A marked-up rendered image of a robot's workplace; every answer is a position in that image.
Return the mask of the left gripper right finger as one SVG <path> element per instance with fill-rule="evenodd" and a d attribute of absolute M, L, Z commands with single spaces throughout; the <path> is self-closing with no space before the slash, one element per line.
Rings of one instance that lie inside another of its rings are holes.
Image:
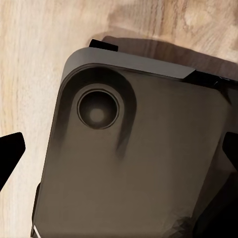
<path fill-rule="evenodd" d="M 238 172 L 238 134 L 226 132 L 222 149 Z"/>

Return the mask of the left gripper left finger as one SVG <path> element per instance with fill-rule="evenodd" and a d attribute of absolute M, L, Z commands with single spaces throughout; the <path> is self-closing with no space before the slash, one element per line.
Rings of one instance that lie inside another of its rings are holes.
<path fill-rule="evenodd" d="M 0 191 L 26 150 L 22 132 L 0 137 Z"/>

